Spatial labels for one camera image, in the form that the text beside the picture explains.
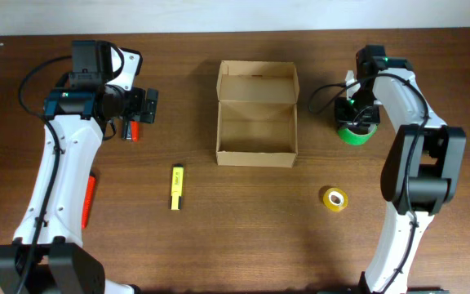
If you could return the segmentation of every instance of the brown table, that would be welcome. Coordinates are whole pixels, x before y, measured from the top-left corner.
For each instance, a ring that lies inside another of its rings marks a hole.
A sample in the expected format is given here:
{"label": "brown table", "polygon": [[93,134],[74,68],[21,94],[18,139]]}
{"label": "brown table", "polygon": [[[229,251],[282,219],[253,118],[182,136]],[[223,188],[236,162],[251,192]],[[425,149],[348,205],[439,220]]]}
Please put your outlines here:
{"label": "brown table", "polygon": [[[24,215],[42,155],[42,124],[18,105],[20,80],[70,41],[98,38],[141,51],[135,85],[160,90],[156,122],[141,141],[105,142],[84,248],[108,278],[146,290],[258,291],[356,284],[384,221],[380,171],[394,130],[384,121],[370,141],[346,145],[332,111],[313,116],[309,93],[340,82],[367,43],[409,58],[433,109],[468,134],[459,187],[423,237],[409,285],[470,292],[470,29],[338,30],[0,37],[0,244]],[[299,71],[299,157],[293,168],[215,163],[221,60],[294,61]],[[25,91],[42,99],[69,63],[52,65]],[[322,96],[329,99],[330,93]],[[171,166],[186,166],[184,209],[168,210]],[[350,197],[341,213],[318,199],[326,185]]]}

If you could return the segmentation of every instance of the white wall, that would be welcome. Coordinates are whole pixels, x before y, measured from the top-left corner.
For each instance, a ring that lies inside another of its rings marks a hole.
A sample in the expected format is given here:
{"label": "white wall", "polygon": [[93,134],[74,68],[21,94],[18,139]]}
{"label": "white wall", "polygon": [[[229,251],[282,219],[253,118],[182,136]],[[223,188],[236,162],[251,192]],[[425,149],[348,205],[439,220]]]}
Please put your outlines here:
{"label": "white wall", "polygon": [[470,0],[0,0],[0,35],[470,27]]}

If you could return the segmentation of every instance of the yellow box cutter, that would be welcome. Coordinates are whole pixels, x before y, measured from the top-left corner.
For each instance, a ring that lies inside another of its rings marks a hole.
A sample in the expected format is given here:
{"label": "yellow box cutter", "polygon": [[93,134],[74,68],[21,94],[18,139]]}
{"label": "yellow box cutter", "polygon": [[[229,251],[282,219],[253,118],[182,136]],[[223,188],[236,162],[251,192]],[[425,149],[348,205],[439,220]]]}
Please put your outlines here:
{"label": "yellow box cutter", "polygon": [[171,177],[171,210],[180,210],[181,198],[183,196],[184,167],[182,164],[173,166]]}

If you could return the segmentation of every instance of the cardboard box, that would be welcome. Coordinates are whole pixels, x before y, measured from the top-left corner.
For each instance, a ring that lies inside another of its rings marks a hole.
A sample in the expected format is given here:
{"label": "cardboard box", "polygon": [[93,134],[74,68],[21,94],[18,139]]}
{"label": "cardboard box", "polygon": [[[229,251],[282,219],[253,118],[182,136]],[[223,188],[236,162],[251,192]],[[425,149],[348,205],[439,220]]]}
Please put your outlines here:
{"label": "cardboard box", "polygon": [[292,62],[222,61],[217,163],[293,167],[299,81]]}

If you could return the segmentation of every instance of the tape roll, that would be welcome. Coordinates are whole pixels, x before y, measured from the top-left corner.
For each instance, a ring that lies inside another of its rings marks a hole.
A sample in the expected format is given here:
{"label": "tape roll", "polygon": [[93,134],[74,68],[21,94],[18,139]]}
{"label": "tape roll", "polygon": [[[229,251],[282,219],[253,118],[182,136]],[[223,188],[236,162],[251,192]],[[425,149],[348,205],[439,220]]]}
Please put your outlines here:
{"label": "tape roll", "polygon": [[333,212],[341,212],[348,206],[348,195],[339,188],[329,188],[322,196],[322,202]]}
{"label": "tape roll", "polygon": [[376,132],[376,125],[371,126],[367,134],[357,134],[351,130],[348,129],[348,127],[341,127],[338,130],[339,137],[342,139],[344,142],[350,144],[350,145],[362,145],[366,143],[371,136],[374,135]]}

